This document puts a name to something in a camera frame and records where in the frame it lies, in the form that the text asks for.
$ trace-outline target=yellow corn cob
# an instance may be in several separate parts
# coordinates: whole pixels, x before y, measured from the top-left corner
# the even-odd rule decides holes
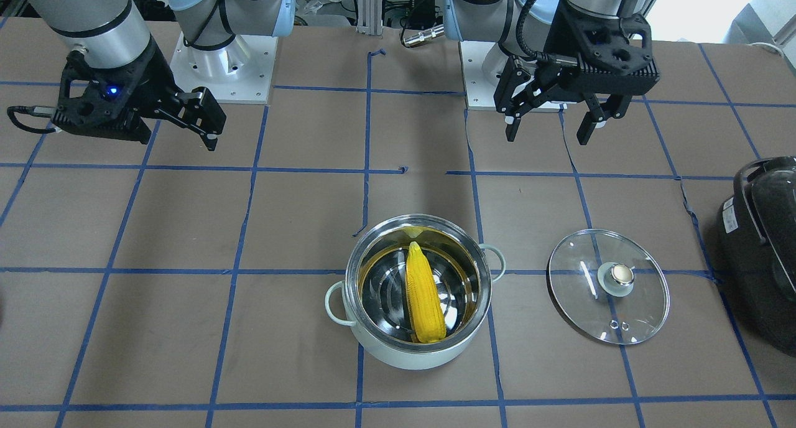
[[[432,267],[416,241],[409,244],[406,259],[406,300],[409,320],[420,343],[435,343],[446,334],[445,318],[434,283]]]

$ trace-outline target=pot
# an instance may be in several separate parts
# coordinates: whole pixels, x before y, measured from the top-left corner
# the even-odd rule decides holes
[[[404,297],[409,243],[417,241],[429,260],[443,308],[447,336],[412,342]],[[495,252],[501,272],[492,278],[484,249]],[[506,259],[491,244],[478,244],[454,223],[432,215],[402,215],[373,227],[356,243],[346,278],[326,292],[326,314],[351,328],[376,359],[401,369],[444,365],[472,341],[489,309],[492,283],[506,272]],[[346,319],[332,314],[329,300],[342,290]]]

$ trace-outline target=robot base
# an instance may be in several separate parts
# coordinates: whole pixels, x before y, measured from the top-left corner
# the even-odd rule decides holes
[[[487,59],[487,54],[493,47],[497,47],[494,42],[480,42],[479,40],[463,40],[460,43],[461,71],[464,74],[468,109],[495,110],[494,94],[498,78],[494,76],[494,73],[503,71],[507,57],[500,53],[500,57],[490,55]],[[497,58],[496,62],[492,62],[492,58]],[[485,62],[494,64],[494,66],[485,65]],[[560,105],[558,104],[545,103],[531,112],[557,113],[559,109]]]
[[[276,37],[239,35],[227,48],[212,52],[185,47],[182,40],[180,34],[170,63],[182,90],[205,86],[219,103],[268,104]]]

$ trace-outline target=white label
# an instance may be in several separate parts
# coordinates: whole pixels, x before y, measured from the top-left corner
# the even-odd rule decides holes
[[[721,212],[721,217],[724,219],[724,232],[730,233],[738,229],[738,220],[736,220],[736,207],[730,204]]]

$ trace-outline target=pot rim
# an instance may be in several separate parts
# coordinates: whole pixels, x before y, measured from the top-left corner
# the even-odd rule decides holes
[[[390,335],[382,332],[381,329],[373,323],[366,311],[364,311],[362,300],[358,295],[358,272],[362,255],[370,249],[386,230],[392,231],[404,226],[427,227],[431,230],[444,233],[444,235],[456,241],[457,244],[468,253],[470,259],[474,263],[474,269],[479,284],[479,298],[476,302],[475,311],[469,320],[460,326],[453,334],[436,343],[410,343],[390,337]],[[492,277],[486,264],[486,255],[483,250],[481,250],[481,247],[478,246],[478,242],[470,237],[470,235],[467,235],[467,232],[453,222],[434,215],[426,215],[426,213],[399,215],[377,224],[356,242],[356,246],[351,253],[346,267],[343,303],[356,321],[356,325],[360,325],[361,328],[365,329],[372,337],[390,346],[390,348],[413,354],[430,354],[438,351],[445,351],[469,340],[483,323],[486,312],[489,310],[491,298]]]

